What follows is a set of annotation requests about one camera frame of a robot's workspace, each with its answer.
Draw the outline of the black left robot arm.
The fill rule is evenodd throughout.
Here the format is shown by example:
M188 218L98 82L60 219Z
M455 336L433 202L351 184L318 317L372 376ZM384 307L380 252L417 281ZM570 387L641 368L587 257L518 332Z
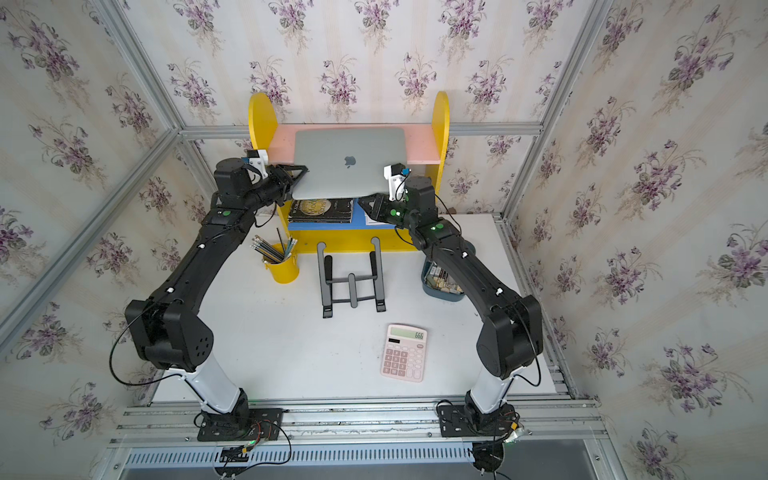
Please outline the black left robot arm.
M165 378L186 385L208 423L238 428L249 421L247 395L215 359L214 334L198 313L222 266L254 226L257 212L291 200L308 172L302 165L255 161L249 155L217 163L216 190L194 243L161 286L147 299L131 301L124 311L139 358Z

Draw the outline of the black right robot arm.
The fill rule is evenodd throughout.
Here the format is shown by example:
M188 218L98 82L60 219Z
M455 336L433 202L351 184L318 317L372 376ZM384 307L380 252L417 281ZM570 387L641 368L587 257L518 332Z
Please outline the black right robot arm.
M471 301L482 321L476 351L483 365L475 385L465 396L465 417L479 430L493 422L510 420L506 395L519 371L535 364L538 387L543 378L543 315L533 295L521 296L505 285L469 248L460 229L438 212L431 181L424 176L405 180L404 193L390 199L375 193L358 199L374 221L405 230L410 243L446 271Z

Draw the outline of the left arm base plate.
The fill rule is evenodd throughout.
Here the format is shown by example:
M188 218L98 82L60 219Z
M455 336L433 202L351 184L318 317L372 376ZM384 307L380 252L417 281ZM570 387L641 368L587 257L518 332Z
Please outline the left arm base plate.
M198 442L249 442L276 440L285 411L280 408L250 409L244 417L202 412L195 425Z

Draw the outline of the silver laptop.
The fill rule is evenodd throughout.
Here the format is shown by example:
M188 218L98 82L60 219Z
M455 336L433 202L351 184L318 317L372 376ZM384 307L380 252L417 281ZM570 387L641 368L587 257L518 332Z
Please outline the silver laptop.
M296 135L294 163L307 173L295 200L359 198L389 190L385 169L406 162L401 128L318 129Z

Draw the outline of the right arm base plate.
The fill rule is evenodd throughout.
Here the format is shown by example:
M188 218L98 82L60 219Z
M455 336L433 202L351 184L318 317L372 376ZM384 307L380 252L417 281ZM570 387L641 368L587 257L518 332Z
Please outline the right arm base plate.
M491 413L481 413L472 405L440 400L435 405L440 435L444 438L493 437L506 439L520 426L520 415L514 406L502 402Z

